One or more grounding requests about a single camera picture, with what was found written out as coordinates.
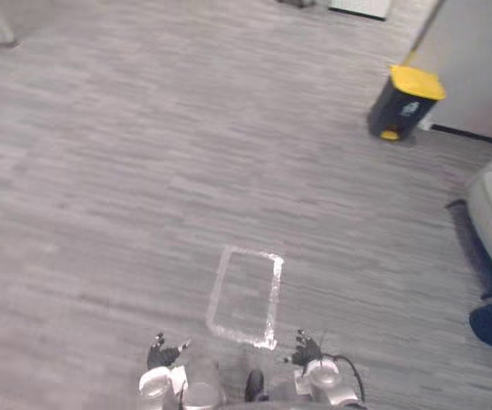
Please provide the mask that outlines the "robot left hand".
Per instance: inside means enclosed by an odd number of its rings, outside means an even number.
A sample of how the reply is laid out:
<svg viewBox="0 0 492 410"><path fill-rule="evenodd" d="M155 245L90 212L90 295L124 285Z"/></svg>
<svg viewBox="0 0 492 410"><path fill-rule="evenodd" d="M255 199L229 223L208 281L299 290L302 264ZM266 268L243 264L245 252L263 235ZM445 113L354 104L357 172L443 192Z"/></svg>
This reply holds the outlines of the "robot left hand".
<svg viewBox="0 0 492 410"><path fill-rule="evenodd" d="M164 333L158 332L151 344L147 356L147 369L151 370L157 367L172 366L179 356L190 346L191 339L177 344L176 346L165 347Z"/></svg>

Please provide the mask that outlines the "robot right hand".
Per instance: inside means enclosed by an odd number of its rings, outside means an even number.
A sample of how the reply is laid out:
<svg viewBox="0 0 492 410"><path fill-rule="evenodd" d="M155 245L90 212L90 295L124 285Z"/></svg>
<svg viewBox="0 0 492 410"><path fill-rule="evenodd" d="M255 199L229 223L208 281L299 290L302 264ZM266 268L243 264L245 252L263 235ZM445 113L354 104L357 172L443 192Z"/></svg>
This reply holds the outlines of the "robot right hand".
<svg viewBox="0 0 492 410"><path fill-rule="evenodd" d="M323 357L322 350L317 342L304 330L296 333L296 350L285 356L282 361L286 364L306 368L308 364Z"/></svg>

